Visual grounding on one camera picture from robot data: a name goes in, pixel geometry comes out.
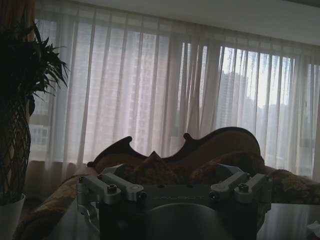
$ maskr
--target table surface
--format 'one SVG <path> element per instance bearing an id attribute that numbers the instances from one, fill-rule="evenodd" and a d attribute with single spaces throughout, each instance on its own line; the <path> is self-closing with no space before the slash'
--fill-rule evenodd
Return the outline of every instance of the table surface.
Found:
<path id="1" fill-rule="evenodd" d="M 265 215 L 257 240 L 306 240 L 307 225 L 320 220 L 320 205 L 273 203 Z M 74 200 L 49 240 L 99 240 L 87 227 L 85 217 L 77 212 Z"/>

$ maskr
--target metal bracket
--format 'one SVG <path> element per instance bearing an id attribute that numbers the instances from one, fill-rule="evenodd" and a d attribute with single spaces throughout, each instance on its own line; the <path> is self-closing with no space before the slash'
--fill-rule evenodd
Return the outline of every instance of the metal bracket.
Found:
<path id="1" fill-rule="evenodd" d="M 230 196 L 238 184 L 244 183 L 246 180 L 248 180 L 248 175 L 243 171 L 238 171 L 223 182 L 211 185 L 210 196 L 215 201 L 224 201 Z"/>

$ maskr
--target curtain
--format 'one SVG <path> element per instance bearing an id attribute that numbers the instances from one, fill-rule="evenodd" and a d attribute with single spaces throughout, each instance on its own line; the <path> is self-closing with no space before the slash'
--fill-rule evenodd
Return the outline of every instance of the curtain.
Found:
<path id="1" fill-rule="evenodd" d="M 36 100 L 31 195 L 123 137 L 165 157 L 185 132 L 226 126 L 251 131 L 266 165 L 312 177 L 319 47 L 68 1 L 37 2 L 36 19 L 70 72 Z"/>

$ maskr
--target bolt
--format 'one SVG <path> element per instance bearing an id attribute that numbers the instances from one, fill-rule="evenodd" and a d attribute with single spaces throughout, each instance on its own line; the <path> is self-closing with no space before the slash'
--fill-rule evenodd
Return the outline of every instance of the bolt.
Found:
<path id="1" fill-rule="evenodd" d="M 218 192 L 216 192 L 216 191 L 211 191 L 211 192 L 209 192 L 209 197 L 210 197 L 210 199 L 213 200 L 213 201 L 218 201 L 220 196 L 219 196 L 219 193 L 218 193 Z"/>
<path id="2" fill-rule="evenodd" d="M 108 194 L 114 194 L 115 192 L 117 192 L 117 185 L 114 185 L 114 184 L 108 185 L 107 191 L 108 191 Z"/>
<path id="3" fill-rule="evenodd" d="M 147 196 L 148 195 L 147 195 L 147 193 L 145 191 L 141 191 L 141 192 L 137 193 L 136 198 L 137 198 L 138 202 L 140 202 L 140 201 L 142 202 L 142 201 L 147 199 Z"/>
<path id="4" fill-rule="evenodd" d="M 239 187 L 239 191 L 242 193 L 247 193 L 249 191 L 249 186 L 245 183 L 240 183 L 238 187 Z"/>

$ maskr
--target metal mount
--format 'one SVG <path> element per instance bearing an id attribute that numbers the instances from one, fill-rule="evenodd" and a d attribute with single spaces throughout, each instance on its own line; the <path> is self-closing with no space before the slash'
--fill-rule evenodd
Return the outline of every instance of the metal mount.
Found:
<path id="1" fill-rule="evenodd" d="M 78 212 L 84 215 L 85 221 L 97 235 L 100 234 L 99 219 L 93 202 L 103 202 L 108 205 L 116 204 L 123 198 L 128 201 L 139 202 L 146 199 L 144 187 L 132 184 L 113 173 L 122 165 L 112 167 L 105 174 L 82 176 L 76 184 L 76 199 Z"/>

